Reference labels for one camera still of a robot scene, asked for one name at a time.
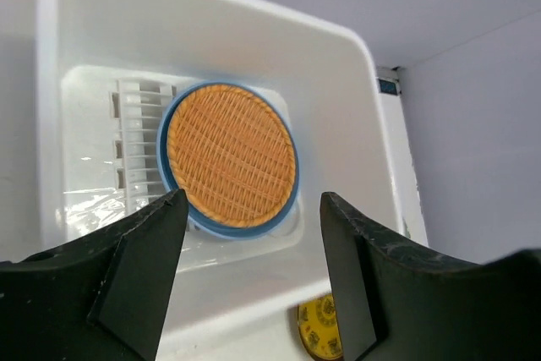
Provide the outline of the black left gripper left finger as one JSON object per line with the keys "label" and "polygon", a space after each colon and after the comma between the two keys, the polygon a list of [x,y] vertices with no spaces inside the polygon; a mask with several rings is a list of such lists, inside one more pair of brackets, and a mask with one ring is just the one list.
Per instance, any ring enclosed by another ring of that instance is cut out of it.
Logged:
{"label": "black left gripper left finger", "polygon": [[155,359],[188,212],[178,189],[74,241],[4,261],[2,359]]}

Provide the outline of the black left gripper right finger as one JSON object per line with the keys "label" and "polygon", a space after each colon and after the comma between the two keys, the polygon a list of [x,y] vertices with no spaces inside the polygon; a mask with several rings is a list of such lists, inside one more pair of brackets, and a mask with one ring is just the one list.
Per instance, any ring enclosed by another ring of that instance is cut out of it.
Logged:
{"label": "black left gripper right finger", "polygon": [[320,226],[344,359],[539,359],[538,249],[477,265],[332,192],[321,196]]}

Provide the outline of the yellow patterned plate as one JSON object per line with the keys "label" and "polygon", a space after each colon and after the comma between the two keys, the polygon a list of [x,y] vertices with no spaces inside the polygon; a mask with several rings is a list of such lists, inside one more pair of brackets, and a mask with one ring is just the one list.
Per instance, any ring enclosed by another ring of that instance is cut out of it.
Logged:
{"label": "yellow patterned plate", "polygon": [[298,334],[313,360],[343,360],[342,343],[331,293],[297,306]]}

